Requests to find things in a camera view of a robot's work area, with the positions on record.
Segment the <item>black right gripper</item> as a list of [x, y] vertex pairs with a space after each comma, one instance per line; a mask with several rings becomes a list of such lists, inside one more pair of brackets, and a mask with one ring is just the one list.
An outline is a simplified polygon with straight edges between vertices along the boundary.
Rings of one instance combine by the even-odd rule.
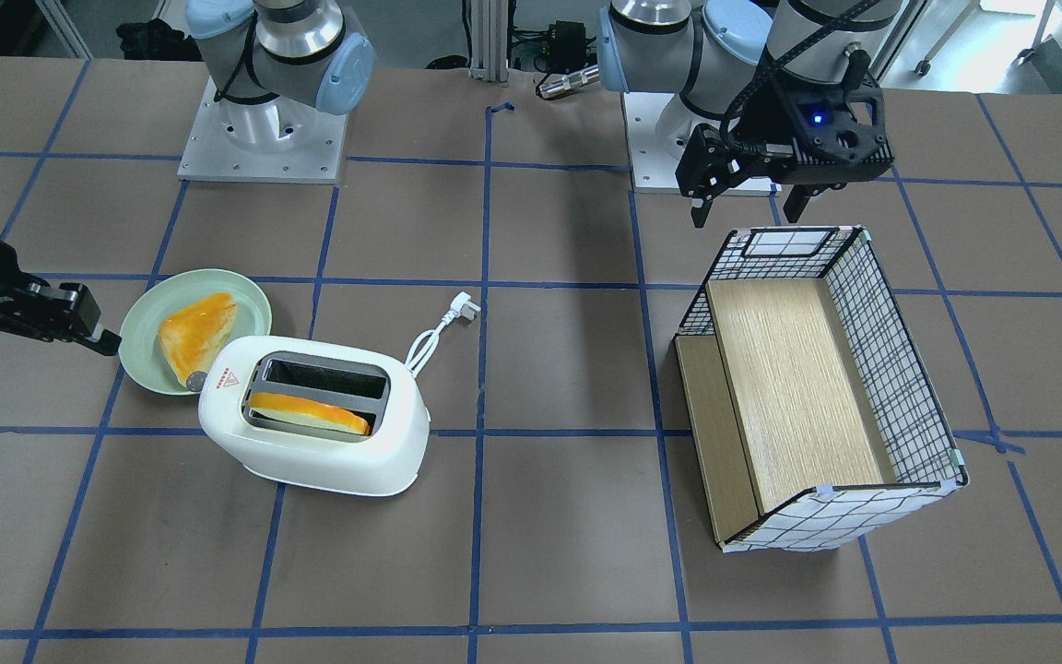
[[16, 251], [0, 240], [0, 331], [42, 343], [76, 343], [100, 356], [117, 356], [122, 337], [107, 329], [100, 316], [84, 283], [25, 286]]

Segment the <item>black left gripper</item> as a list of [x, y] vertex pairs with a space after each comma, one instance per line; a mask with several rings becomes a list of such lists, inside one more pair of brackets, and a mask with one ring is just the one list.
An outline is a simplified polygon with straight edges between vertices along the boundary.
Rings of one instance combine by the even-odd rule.
[[697, 229], [717, 197], [756, 176], [793, 184], [783, 214], [798, 223], [813, 198], [880, 177], [894, 160], [872, 76], [845, 89], [776, 73], [743, 105], [738, 138], [707, 123], [692, 127], [675, 176]]

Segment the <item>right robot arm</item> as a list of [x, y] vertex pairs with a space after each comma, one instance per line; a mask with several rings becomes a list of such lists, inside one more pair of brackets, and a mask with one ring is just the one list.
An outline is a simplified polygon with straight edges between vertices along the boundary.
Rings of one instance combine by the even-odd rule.
[[[188, 32], [209, 70], [177, 175], [221, 184], [335, 184], [347, 117], [376, 53], [336, 1], [189, 1]], [[18, 267], [0, 239], [0, 331], [115, 356], [123, 338], [83, 283]]]

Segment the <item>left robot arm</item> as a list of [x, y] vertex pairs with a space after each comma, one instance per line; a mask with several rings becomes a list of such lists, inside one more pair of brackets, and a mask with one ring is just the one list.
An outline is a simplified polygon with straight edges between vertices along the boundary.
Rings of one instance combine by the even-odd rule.
[[673, 93], [693, 117], [678, 193], [702, 227], [751, 178], [788, 186], [796, 222], [815, 195], [885, 175], [896, 155], [871, 47], [898, 1], [611, 1], [597, 63], [604, 88]]

